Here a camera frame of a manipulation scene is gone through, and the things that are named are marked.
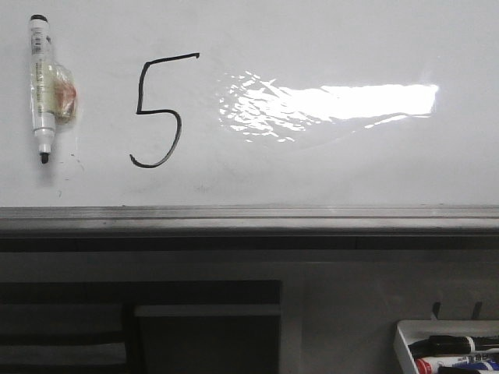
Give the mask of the dark cabinet panel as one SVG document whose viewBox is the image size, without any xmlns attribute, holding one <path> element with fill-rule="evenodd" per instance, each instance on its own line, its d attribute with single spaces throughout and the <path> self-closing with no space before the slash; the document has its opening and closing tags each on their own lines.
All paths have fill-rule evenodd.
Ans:
<svg viewBox="0 0 499 374">
<path fill-rule="evenodd" d="M 4 373 L 276 373 L 276 280 L 4 283 Z"/>
</svg>

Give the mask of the white black whiteboard marker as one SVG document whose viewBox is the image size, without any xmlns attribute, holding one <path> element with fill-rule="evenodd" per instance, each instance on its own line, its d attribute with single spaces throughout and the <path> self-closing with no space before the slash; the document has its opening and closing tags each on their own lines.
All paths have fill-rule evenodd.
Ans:
<svg viewBox="0 0 499 374">
<path fill-rule="evenodd" d="M 46 16 L 30 17 L 30 108 L 34 138 L 42 164 L 47 164 L 57 127 L 76 117 L 77 92 L 73 75 L 55 60 Z"/>
</svg>

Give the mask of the left tray hook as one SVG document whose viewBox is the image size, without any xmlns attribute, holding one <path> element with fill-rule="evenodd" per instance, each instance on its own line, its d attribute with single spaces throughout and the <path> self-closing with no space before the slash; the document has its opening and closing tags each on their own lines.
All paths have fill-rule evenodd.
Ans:
<svg viewBox="0 0 499 374">
<path fill-rule="evenodd" d="M 441 310 L 441 303 L 440 302 L 434 302 L 432 304 L 432 307 L 431 307 L 430 319 L 431 320 L 438 320 L 440 310 Z"/>
</svg>

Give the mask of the red capped marker in tray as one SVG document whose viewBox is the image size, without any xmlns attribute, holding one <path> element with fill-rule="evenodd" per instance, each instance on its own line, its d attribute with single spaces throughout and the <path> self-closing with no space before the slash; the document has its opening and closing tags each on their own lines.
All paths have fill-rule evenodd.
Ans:
<svg viewBox="0 0 499 374">
<path fill-rule="evenodd" d="M 498 354 L 425 357 L 417 358 L 415 363 L 418 373 L 437 373 L 441 366 L 464 368 L 492 366 L 498 370 Z"/>
</svg>

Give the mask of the blue marker in tray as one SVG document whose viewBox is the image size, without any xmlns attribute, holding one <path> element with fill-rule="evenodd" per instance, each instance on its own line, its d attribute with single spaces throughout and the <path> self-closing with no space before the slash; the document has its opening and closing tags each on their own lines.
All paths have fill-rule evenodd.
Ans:
<svg viewBox="0 0 499 374">
<path fill-rule="evenodd" d="M 437 370 L 438 374 L 498 374 L 499 371 L 492 366 L 483 367 L 445 367 L 441 366 Z"/>
</svg>

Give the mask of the white whiteboard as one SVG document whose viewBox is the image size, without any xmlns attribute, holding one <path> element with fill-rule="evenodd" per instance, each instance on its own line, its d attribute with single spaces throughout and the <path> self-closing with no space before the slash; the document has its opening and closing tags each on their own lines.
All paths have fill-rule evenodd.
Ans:
<svg viewBox="0 0 499 374">
<path fill-rule="evenodd" d="M 73 75 L 47 164 L 30 17 Z M 495 1 L 4 1 L 3 206 L 495 205 Z"/>
</svg>

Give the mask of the black capped marker in tray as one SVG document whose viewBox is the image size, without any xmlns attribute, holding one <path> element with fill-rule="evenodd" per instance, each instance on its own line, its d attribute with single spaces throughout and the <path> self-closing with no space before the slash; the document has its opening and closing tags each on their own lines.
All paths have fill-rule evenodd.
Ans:
<svg viewBox="0 0 499 374">
<path fill-rule="evenodd" d="M 409 351 L 414 358 L 498 353 L 498 336 L 433 335 L 410 344 Z"/>
</svg>

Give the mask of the white marker tray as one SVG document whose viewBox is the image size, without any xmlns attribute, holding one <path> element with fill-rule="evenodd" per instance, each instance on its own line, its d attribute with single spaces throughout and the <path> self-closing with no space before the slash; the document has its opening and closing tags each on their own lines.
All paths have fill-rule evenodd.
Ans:
<svg viewBox="0 0 499 374">
<path fill-rule="evenodd" d="M 497 320 L 401 320 L 397 323 L 394 350 L 403 373 L 418 373 L 409 345 L 430 335 L 489 337 L 498 335 Z"/>
</svg>

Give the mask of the grey aluminium whiteboard frame rail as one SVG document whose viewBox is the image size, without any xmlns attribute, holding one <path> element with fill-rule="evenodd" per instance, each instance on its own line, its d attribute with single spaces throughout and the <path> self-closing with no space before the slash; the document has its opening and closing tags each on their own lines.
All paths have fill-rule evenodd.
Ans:
<svg viewBox="0 0 499 374">
<path fill-rule="evenodd" d="M 495 206 L 5 207 L 3 252 L 180 249 L 488 249 L 498 243 Z"/>
</svg>

